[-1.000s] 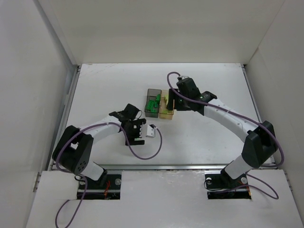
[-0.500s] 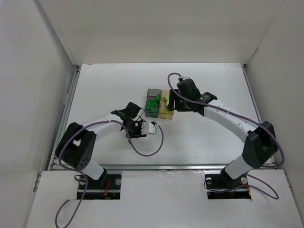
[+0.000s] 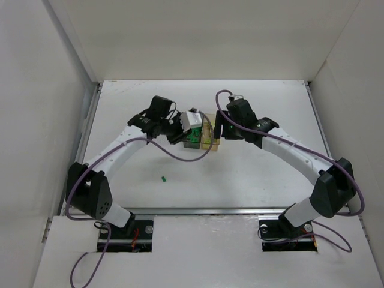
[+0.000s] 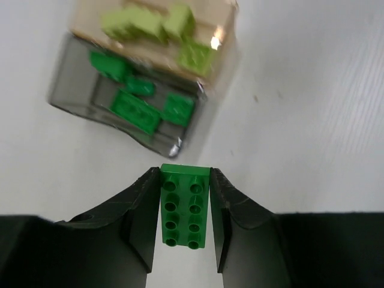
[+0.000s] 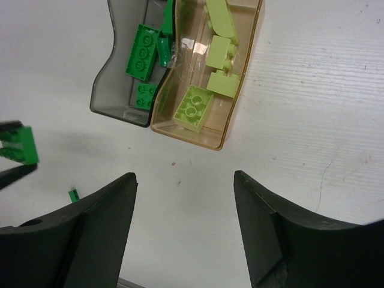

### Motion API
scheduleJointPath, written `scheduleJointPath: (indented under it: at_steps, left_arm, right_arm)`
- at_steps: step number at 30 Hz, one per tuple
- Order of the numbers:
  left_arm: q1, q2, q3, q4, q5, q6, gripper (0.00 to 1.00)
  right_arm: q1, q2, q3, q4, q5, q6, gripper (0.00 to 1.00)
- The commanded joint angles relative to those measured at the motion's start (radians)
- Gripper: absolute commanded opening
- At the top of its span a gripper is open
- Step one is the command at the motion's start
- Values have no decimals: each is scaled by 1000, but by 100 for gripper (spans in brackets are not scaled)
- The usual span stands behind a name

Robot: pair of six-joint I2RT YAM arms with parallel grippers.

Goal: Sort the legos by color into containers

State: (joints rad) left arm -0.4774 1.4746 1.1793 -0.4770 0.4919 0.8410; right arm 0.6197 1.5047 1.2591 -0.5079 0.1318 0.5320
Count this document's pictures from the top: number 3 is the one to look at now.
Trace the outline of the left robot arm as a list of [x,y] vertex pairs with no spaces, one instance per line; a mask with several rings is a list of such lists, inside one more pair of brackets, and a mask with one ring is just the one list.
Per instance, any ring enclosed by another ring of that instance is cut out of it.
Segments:
[[73,163],[67,176],[65,207],[74,207],[90,220],[111,224],[121,230],[133,226],[135,216],[117,204],[109,181],[137,151],[166,136],[171,145],[183,141],[202,119],[196,110],[171,111],[173,102],[154,96],[150,106],[128,120],[117,138],[103,151],[82,164]]

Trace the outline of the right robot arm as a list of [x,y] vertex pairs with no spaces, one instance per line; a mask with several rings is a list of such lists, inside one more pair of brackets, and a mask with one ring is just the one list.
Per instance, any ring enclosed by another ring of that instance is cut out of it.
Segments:
[[254,144],[289,164],[313,185],[309,197],[279,215],[277,225],[285,238],[310,221],[339,214],[358,193],[348,160],[333,160],[300,145],[272,119],[258,118],[249,102],[238,95],[229,96],[225,110],[218,109],[215,136]]

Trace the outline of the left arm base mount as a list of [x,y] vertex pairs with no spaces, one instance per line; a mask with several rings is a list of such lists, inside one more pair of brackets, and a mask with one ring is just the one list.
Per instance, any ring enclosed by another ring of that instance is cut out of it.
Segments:
[[136,220],[129,234],[123,229],[112,224],[110,241],[108,239],[108,229],[105,223],[94,222],[94,227],[98,229],[97,251],[102,252],[107,246],[107,253],[150,253],[152,251],[152,237],[154,221]]

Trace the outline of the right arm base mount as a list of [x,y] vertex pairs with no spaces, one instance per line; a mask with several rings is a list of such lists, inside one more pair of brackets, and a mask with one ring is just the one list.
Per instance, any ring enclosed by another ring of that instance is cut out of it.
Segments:
[[257,235],[263,252],[317,252],[317,244],[310,221],[299,227],[283,223],[278,216],[260,216]]

